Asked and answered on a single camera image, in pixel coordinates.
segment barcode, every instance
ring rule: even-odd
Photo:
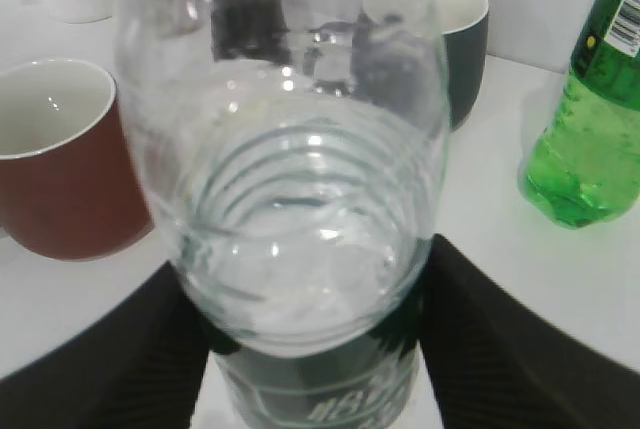
[[[636,57],[638,55],[640,50],[640,0],[622,0],[604,40],[627,56]]]

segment water bottle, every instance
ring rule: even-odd
[[[639,51],[640,0],[596,0],[521,177],[525,196],[559,225],[615,219],[638,197]]]
[[[235,409],[386,429],[417,375],[449,132],[433,0],[364,32],[363,0],[117,1],[130,151]]]

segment green bottle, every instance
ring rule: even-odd
[[[640,193],[640,0],[596,0],[553,123],[520,179],[556,223],[614,219]]]

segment white table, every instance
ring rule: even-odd
[[[67,25],[39,5],[0,0],[0,70],[45,56],[112,69],[112,37],[112,20]],[[569,231],[517,189],[523,151],[541,132],[561,83],[555,73],[487,59],[478,103],[452,137],[437,227],[548,322],[640,371],[640,206],[613,223]],[[105,315],[165,258],[154,232],[119,254],[84,263],[52,261],[0,239],[0,377]]]

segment dark red mug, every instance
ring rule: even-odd
[[[131,244],[149,221],[107,71],[47,59],[0,73],[0,226],[11,237],[88,259]]]

